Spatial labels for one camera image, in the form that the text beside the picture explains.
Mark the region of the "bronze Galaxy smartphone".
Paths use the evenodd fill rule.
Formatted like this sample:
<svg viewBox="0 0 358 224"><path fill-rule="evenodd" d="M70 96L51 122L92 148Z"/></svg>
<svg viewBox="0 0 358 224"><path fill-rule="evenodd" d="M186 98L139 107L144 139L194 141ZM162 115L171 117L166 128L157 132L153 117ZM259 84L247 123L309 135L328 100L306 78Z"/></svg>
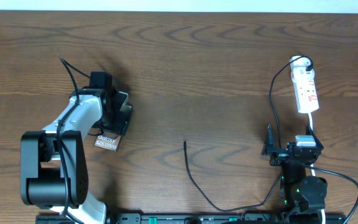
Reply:
<svg viewBox="0 0 358 224"><path fill-rule="evenodd" d="M122 136L114 133L104 133L99 135L95 142L94 146L109 151L117 152L121 142Z"/></svg>

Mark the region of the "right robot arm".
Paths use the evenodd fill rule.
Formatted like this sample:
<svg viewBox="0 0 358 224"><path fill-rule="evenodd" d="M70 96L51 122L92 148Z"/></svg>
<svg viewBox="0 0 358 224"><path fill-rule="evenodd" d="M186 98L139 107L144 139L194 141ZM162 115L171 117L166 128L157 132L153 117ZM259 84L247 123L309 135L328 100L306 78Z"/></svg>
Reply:
<svg viewBox="0 0 358 224"><path fill-rule="evenodd" d="M295 141L286 148L276 147L272 128L268 126L261 154L270 157L271 166L281 167L280 188L285 209L280 218L285 223L321 223L328 183L324 178L307 175L306 168L316 162L323 149L310 127L305 135L295 136Z"/></svg>

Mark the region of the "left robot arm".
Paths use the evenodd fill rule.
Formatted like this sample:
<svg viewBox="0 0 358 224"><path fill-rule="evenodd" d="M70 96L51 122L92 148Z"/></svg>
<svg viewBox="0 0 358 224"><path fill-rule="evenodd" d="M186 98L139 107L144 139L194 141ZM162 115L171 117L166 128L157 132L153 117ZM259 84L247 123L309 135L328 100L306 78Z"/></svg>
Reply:
<svg viewBox="0 0 358 224"><path fill-rule="evenodd" d="M51 211L36 216L36 223L115 223L108 206L89 192L83 141L98 128L94 145L116 152L133 110L128 97L112 75L91 72L89 84L70 95L55 121L22 135L21 199Z"/></svg>

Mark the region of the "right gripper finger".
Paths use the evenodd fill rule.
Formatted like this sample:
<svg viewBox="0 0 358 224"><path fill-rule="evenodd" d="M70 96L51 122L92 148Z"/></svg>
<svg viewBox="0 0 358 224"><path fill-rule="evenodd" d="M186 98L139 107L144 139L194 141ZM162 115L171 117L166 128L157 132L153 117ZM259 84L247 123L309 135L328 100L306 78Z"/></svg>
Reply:
<svg viewBox="0 0 358 224"><path fill-rule="evenodd" d="M263 150L273 149L274 144L275 144L275 141L274 141L274 138L273 138L272 127L271 127L271 125L268 125Z"/></svg>
<svg viewBox="0 0 358 224"><path fill-rule="evenodd" d="M321 142L316 137L314 131L312 130L312 128L310 126L306 127L306 135L311 136L313 138L313 140L315 141L317 146L321 146Z"/></svg>

